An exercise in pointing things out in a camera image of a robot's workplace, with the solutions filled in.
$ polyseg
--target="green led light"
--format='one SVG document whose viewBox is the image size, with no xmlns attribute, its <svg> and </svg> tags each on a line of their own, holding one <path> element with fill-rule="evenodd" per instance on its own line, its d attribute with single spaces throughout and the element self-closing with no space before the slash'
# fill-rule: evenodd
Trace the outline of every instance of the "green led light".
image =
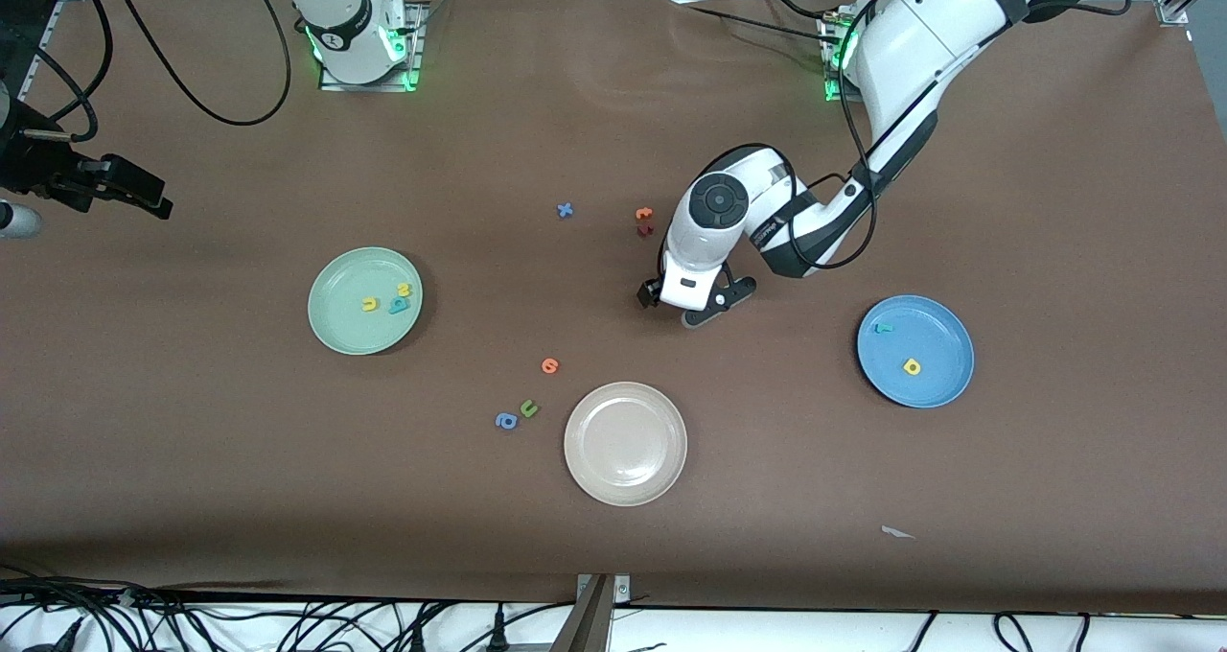
<svg viewBox="0 0 1227 652">
<path fill-rule="evenodd" d="M 324 58 L 320 58 L 319 45 L 315 45 L 315 37 L 310 36 L 310 32 L 307 32 L 307 41 L 310 41 L 310 54 L 315 56 L 317 63 L 323 65 Z"/>
<path fill-rule="evenodd" d="M 405 87 L 406 92 L 417 91 L 418 76 L 421 76 L 421 71 L 418 71 L 416 68 L 412 68 L 411 70 L 400 76 L 400 85 Z"/>
<path fill-rule="evenodd" d="M 848 63 L 852 61 L 852 54 L 855 52 L 858 43 L 860 43 L 860 34 L 853 32 L 852 36 L 848 37 L 848 49 L 842 55 L 837 56 L 840 70 L 847 70 Z"/>
<path fill-rule="evenodd" d="M 384 42 L 384 49 L 388 52 L 388 58 L 401 59 L 401 54 L 404 54 L 405 50 L 404 49 L 396 50 L 394 44 L 391 44 L 391 39 L 389 36 L 395 37 L 396 34 L 394 32 L 379 32 L 379 39 Z"/>
</svg>

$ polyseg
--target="brown table surface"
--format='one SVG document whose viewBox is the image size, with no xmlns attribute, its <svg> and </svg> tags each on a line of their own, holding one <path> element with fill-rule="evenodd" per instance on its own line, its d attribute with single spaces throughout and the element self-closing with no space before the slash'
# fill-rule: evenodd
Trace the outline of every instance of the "brown table surface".
<svg viewBox="0 0 1227 652">
<path fill-rule="evenodd" d="M 790 281 L 741 247 L 758 292 L 690 332 L 633 295 L 692 177 L 747 141 L 806 179 L 853 162 L 815 44 L 666 0 L 450 0 L 417 93 L 320 93 L 296 39 L 285 109 L 234 129 L 106 1 L 115 61 L 80 149 L 164 177 L 175 209 L 29 199 L 44 236 L 0 247 L 0 556 L 291 592 L 548 600 L 628 571 L 645 603 L 1227 607 L 1227 146 L 1148 6 L 1001 37 L 863 259 Z M 206 103 L 276 97 L 258 0 L 136 2 Z M 70 6 L 54 54 L 83 82 L 99 47 Z M 36 106 L 66 97 L 38 82 Z M 396 350 L 345 357 L 304 307 L 362 246 L 410 255 L 426 308 Z M 856 325 L 898 293 L 973 334 L 948 406 L 860 373 Z M 588 499 L 562 456 L 571 408 L 621 379 L 690 433 L 639 508 Z M 540 414 L 497 430 L 525 398 Z"/>
</svg>

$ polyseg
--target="beige plate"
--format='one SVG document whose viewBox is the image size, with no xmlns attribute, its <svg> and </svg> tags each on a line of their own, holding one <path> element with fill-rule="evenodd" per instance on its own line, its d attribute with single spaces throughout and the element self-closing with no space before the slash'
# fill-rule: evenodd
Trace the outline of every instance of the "beige plate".
<svg viewBox="0 0 1227 652">
<path fill-rule="evenodd" d="M 669 491 L 686 464 L 686 425 L 664 393 L 636 382 L 601 386 L 575 405 L 563 438 L 580 489 L 610 506 Z"/>
</svg>

